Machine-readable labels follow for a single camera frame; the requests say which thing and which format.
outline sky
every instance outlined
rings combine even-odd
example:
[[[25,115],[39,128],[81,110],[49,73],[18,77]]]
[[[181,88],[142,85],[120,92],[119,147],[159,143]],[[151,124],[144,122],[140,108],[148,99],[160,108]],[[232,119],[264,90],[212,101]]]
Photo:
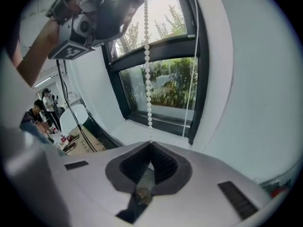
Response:
[[[149,34],[151,34],[150,43],[160,38],[154,20],[160,23],[164,22],[166,24],[168,33],[171,32],[171,26],[164,17],[166,14],[169,18],[172,19],[169,12],[169,4],[172,6],[175,5],[178,9],[177,0],[148,0]],[[144,5],[141,5],[138,8],[136,14],[132,19],[132,22],[134,24],[136,24],[136,22],[139,22],[138,42],[144,40]]]

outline person in white shirt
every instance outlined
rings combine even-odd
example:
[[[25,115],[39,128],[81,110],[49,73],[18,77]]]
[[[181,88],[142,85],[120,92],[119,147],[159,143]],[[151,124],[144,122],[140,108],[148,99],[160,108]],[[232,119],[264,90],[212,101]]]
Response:
[[[50,94],[51,90],[49,90],[48,88],[45,88],[42,91],[42,101],[44,103],[44,106],[46,108],[46,112],[49,115],[49,118],[52,120],[52,122],[54,123],[56,129],[61,131],[61,125],[60,125],[60,121],[55,113],[55,110],[53,108],[53,104],[54,102],[51,99],[51,94]]]

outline red object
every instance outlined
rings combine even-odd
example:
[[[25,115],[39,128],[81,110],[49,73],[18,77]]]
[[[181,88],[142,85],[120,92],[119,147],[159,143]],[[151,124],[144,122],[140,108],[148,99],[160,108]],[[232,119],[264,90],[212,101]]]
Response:
[[[272,197],[272,198],[274,198],[274,197],[276,197],[279,193],[281,193],[281,192],[286,192],[287,191],[287,188],[286,187],[279,187],[279,188],[276,188],[276,189],[274,189],[272,192],[271,192],[271,194],[270,194],[270,196]]]

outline window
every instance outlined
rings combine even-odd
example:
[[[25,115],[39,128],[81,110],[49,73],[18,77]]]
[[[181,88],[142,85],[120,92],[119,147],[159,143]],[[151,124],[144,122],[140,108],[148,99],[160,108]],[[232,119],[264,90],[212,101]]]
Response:
[[[187,100],[190,97],[187,119],[189,121],[193,119],[198,79],[198,74],[195,73],[189,96],[193,67],[196,70],[197,64],[194,58],[177,58],[151,63],[150,86],[153,114],[167,116],[172,122],[177,121],[183,125]],[[131,111],[147,113],[144,65],[122,70],[120,76]]]
[[[148,0],[149,42],[187,35],[187,27],[179,0]],[[117,58],[143,46],[144,7],[136,11],[125,35],[115,42]]]
[[[185,136],[192,144],[207,91],[209,51],[203,15],[199,12],[197,59],[194,0],[148,0],[152,124]],[[126,34],[102,46],[105,65],[124,118],[148,125],[144,71],[144,13],[141,6]],[[189,94],[191,70],[193,85]]]

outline camera lens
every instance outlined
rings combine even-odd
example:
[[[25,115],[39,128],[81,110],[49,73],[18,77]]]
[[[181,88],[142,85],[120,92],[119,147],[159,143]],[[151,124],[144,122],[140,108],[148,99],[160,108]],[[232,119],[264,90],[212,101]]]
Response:
[[[83,33],[86,33],[89,30],[89,23],[88,23],[88,21],[81,22],[81,24],[80,24],[80,30]]]

